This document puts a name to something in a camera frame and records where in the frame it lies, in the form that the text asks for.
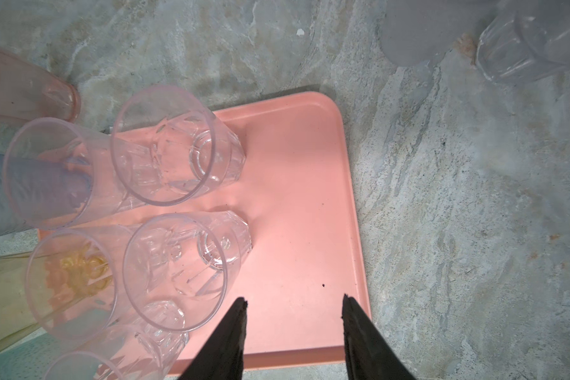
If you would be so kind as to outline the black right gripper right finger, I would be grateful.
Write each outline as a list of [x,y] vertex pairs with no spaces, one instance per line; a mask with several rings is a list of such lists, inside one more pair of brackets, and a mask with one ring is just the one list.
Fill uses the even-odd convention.
[[349,379],[416,379],[397,358],[358,302],[347,294],[343,298],[342,319]]

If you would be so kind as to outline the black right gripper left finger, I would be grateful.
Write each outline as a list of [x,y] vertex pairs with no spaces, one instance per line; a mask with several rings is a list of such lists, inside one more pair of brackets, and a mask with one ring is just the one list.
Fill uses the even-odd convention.
[[242,379],[247,308],[243,297],[234,300],[179,380]]

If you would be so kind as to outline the clear faceted glass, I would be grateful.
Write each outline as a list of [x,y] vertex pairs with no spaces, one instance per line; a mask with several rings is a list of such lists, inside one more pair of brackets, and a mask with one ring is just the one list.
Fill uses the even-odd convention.
[[133,233],[131,226],[91,226],[41,239],[25,270],[25,296],[47,333],[84,342],[131,310],[122,272]]
[[52,117],[26,123],[3,161],[3,190],[28,225],[54,231],[141,207],[112,163],[110,136]]
[[163,379],[188,343],[188,311],[152,302],[56,359],[45,379]]

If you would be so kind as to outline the clear upturned glass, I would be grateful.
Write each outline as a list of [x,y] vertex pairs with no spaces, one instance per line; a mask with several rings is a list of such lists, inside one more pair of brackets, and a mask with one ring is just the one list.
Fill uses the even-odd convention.
[[246,160],[237,135],[176,85],[153,85],[129,98],[110,145],[122,184],[155,206],[180,204],[236,182]]
[[569,70],[570,1],[514,1],[481,33],[476,64],[501,84]]
[[192,332],[217,314],[252,248],[248,223],[232,211],[156,216],[127,244],[124,289],[149,325]]

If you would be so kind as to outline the yellow plastic tumbler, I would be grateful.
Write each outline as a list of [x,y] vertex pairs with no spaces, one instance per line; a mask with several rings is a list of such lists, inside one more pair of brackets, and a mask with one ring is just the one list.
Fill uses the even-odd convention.
[[0,257],[0,352],[41,327],[29,308],[25,274],[41,321],[58,326],[77,305],[111,283],[108,261],[99,254],[34,257],[30,252]]

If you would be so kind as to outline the blue textured plastic tumbler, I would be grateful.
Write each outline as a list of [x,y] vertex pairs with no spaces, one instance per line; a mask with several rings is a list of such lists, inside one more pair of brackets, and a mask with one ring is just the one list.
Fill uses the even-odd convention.
[[10,194],[3,188],[3,160],[0,155],[0,236],[37,228],[40,221],[74,213],[86,203],[92,178],[60,164],[26,158],[12,158],[9,169]]

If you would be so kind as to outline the pink plastic cup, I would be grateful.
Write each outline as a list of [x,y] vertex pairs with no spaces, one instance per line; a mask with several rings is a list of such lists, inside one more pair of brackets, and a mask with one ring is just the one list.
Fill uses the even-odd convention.
[[22,126],[42,117],[72,122],[81,106],[73,85],[0,48],[0,123]]

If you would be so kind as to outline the green textured plastic tumbler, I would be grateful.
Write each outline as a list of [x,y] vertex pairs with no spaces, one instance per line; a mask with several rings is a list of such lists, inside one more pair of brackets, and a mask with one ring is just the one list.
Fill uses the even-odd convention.
[[60,356],[76,350],[93,337],[95,335],[60,340],[41,329],[0,352],[0,379],[43,379]]

